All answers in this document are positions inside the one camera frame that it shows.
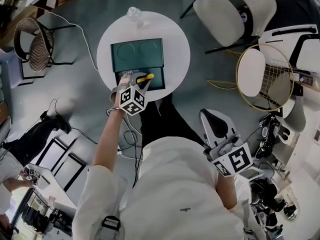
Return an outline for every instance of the yellow handle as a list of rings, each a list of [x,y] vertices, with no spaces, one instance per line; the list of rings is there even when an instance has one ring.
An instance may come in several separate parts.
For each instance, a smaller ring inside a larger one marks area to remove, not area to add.
[[[154,78],[155,75],[154,74],[148,74],[147,76],[143,77],[143,78],[139,78],[136,82],[137,84],[143,82],[143,81],[146,81],[146,80],[149,80],[149,79],[152,79]]]

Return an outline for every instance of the wicker chair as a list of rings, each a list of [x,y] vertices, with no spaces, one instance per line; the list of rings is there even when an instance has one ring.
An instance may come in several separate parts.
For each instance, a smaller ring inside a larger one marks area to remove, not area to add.
[[[56,63],[52,59],[54,49],[53,32],[60,29],[72,28],[75,25],[61,26],[48,29],[36,19],[26,17],[16,26],[14,32],[14,50],[22,62],[29,62],[30,67],[35,72],[40,72],[51,65],[72,65],[73,62]],[[26,32],[34,36],[29,52],[24,52],[20,43],[21,32]]]

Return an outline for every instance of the black and white marker cube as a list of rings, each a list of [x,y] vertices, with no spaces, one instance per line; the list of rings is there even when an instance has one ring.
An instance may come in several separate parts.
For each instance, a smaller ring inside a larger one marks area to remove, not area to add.
[[[234,148],[231,152],[213,160],[212,163],[224,177],[235,176],[245,171],[253,164],[248,143]]]
[[[134,116],[145,110],[147,106],[146,98],[134,86],[129,86],[127,89],[121,90],[119,93],[119,107],[130,116]]]

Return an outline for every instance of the wrist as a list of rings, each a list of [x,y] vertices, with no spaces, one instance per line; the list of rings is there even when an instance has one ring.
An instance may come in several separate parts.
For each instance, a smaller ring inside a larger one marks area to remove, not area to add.
[[[110,111],[110,116],[111,116],[111,115],[115,115],[115,116],[117,116],[117,117],[123,118],[124,115],[125,115],[125,112],[120,108],[120,109],[116,109],[116,110]]]

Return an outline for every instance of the gray floor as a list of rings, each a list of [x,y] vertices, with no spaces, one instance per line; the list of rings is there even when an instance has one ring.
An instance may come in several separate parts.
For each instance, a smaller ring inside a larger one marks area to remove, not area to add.
[[[198,119],[200,109],[219,110],[232,118],[237,130],[243,139],[246,139],[258,128],[259,119],[264,113],[249,107],[238,90],[221,90],[206,82],[210,79],[234,82],[237,57],[226,52],[204,54],[206,50],[218,45],[193,11],[184,19],[179,19],[183,8],[190,2],[191,0],[72,0],[55,8],[53,12],[84,28],[94,60],[104,31],[115,20],[125,15],[129,7],[135,6],[142,11],[157,12],[171,18],[184,31],[191,50],[188,73],[173,94],[173,103],[177,110],[200,136],[203,136]],[[40,21],[47,27],[65,25],[62,19],[49,13],[43,15]],[[26,49],[31,38],[26,35],[22,37]],[[108,119],[105,111],[112,107],[109,101],[110,90],[92,65],[80,29],[58,30],[54,34],[54,42],[54,60],[74,61],[74,64],[53,66],[47,70],[45,78],[36,79],[33,84],[19,86],[6,94],[13,118],[12,131],[8,139],[14,140],[23,134],[40,114],[48,109],[50,101],[59,98],[58,111],[62,113],[66,107],[72,107],[70,124],[98,141]],[[25,74],[32,74],[28,72],[28,65],[24,66]],[[131,122],[140,127],[139,116],[132,117]],[[88,164],[92,162],[96,145],[77,131],[73,130],[69,135],[59,131],[54,132],[52,136],[58,136],[66,144],[73,138],[78,138],[71,152]],[[252,151],[258,145],[257,138],[258,132],[250,138]],[[127,147],[122,134],[119,142],[123,148]],[[126,150],[124,154],[132,157],[134,149]],[[119,157],[116,172],[131,184],[134,180],[134,160]]]

